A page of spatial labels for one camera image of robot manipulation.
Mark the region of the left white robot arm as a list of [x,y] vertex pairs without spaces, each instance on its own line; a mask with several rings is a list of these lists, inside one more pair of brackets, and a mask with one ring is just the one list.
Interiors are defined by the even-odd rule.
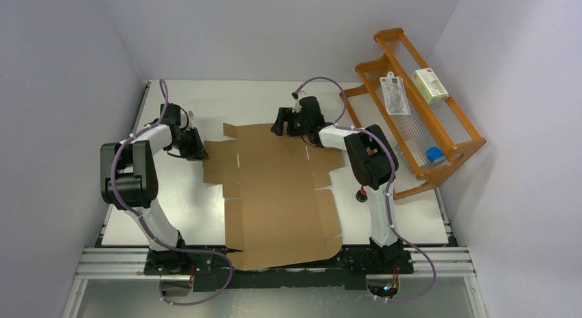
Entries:
[[158,126],[148,126],[128,144],[107,143],[100,148],[100,192],[105,203],[127,213],[146,235],[150,259],[159,268],[179,274],[190,255],[179,230],[167,219],[157,200],[159,182],[153,156],[177,149],[177,158],[208,159],[193,115],[177,104],[161,105]]

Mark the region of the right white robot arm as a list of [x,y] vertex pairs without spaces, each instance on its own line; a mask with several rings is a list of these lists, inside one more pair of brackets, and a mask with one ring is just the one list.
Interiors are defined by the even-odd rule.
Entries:
[[371,215],[371,266],[380,273],[394,267],[403,247],[392,217],[393,181],[399,163],[383,130],[377,124],[358,128],[327,122],[316,97],[307,96],[297,99],[293,107],[280,107],[270,131],[347,153],[352,173],[361,185],[356,200],[366,203]]

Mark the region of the brown cardboard box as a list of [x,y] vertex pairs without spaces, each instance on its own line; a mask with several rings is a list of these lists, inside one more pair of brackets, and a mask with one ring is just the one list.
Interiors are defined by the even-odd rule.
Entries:
[[243,271],[327,260],[342,247],[330,172],[345,164],[335,148],[278,137],[268,124],[223,126],[204,143],[205,183],[225,199],[225,244]]

